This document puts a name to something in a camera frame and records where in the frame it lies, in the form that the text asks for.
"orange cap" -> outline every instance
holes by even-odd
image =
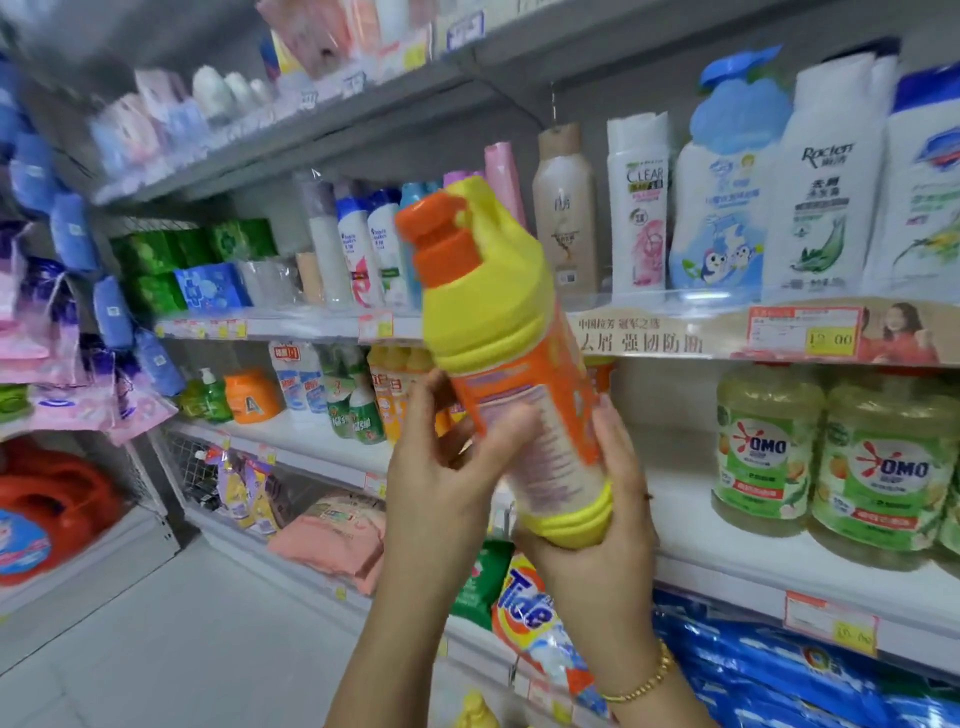
[[[413,243],[414,265],[427,288],[460,279],[483,263],[469,227],[456,223],[461,212],[469,216],[467,201],[441,190],[396,214],[396,228]]]

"beige shampoo bottle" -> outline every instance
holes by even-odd
[[[596,179],[580,153],[580,125],[538,136],[540,166],[534,177],[537,238],[553,268],[561,296],[597,293]]]

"blue label on red bottle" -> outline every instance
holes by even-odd
[[[35,569],[50,555],[50,537],[18,513],[0,510],[0,574]]]

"white tile floor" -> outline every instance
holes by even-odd
[[[320,728],[354,644],[198,540],[0,677],[0,726]],[[474,684],[435,669],[431,726],[450,725]],[[511,696],[480,687],[505,726],[527,725]]]

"red detergent jug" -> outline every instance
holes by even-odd
[[[5,443],[0,474],[0,586],[55,569],[119,521],[123,500],[86,460],[39,448],[28,438]]]

